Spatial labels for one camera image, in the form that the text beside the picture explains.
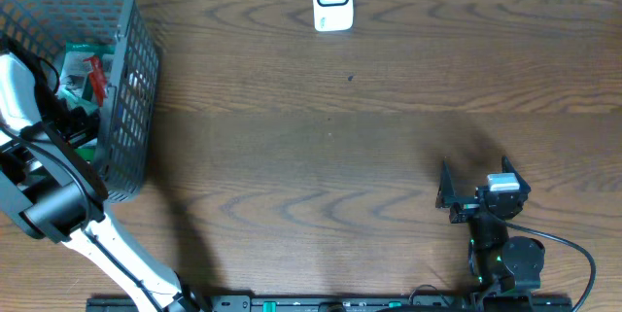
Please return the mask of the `red snack bar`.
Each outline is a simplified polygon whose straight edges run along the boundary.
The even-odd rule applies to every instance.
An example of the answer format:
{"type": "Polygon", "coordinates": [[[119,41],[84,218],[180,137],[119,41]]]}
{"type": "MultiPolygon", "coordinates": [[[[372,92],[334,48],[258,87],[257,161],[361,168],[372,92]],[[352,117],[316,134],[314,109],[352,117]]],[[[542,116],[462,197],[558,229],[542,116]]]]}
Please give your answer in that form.
{"type": "Polygon", "coordinates": [[[86,58],[85,62],[91,65],[91,71],[87,74],[87,77],[91,84],[97,105],[102,107],[104,100],[107,98],[107,78],[103,69],[103,63],[97,55],[86,58]]]}

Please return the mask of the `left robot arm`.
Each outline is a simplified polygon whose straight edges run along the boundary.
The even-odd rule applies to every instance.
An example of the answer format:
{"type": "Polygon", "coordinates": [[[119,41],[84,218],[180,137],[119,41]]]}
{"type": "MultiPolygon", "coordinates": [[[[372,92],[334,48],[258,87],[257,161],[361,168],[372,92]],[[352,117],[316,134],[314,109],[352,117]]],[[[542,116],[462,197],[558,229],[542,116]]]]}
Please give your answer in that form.
{"type": "Polygon", "coordinates": [[[119,223],[103,179],[77,150],[93,140],[97,111],[70,107],[50,62],[1,38],[1,210],[34,239],[83,255],[140,311],[208,311],[211,306],[119,223]]]}

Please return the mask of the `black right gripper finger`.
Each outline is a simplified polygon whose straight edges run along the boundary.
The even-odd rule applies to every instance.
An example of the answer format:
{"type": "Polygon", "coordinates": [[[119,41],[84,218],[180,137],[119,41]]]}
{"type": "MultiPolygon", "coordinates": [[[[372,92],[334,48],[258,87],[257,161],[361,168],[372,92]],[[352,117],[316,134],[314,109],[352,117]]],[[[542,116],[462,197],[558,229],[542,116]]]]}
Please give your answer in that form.
{"type": "Polygon", "coordinates": [[[520,186],[520,192],[529,193],[531,191],[529,184],[519,174],[507,156],[503,156],[501,158],[501,170],[503,173],[512,173],[516,177],[516,180],[520,186]]]}
{"type": "Polygon", "coordinates": [[[443,160],[441,165],[439,186],[435,201],[436,208],[450,208],[457,202],[457,196],[448,163],[443,160]]]}

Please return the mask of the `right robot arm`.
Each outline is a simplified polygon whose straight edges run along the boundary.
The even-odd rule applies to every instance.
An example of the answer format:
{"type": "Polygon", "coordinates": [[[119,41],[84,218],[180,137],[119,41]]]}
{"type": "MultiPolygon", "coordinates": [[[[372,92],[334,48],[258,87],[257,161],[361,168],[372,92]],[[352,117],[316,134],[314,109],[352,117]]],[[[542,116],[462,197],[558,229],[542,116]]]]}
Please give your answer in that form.
{"type": "Polygon", "coordinates": [[[501,172],[487,176],[474,194],[460,195],[446,162],[441,166],[435,206],[449,211],[449,222],[469,229],[468,264],[480,287],[480,300],[502,295],[526,295],[540,287],[545,249],[540,241],[508,234],[507,221],[522,212],[531,187],[507,157],[501,172]]]}

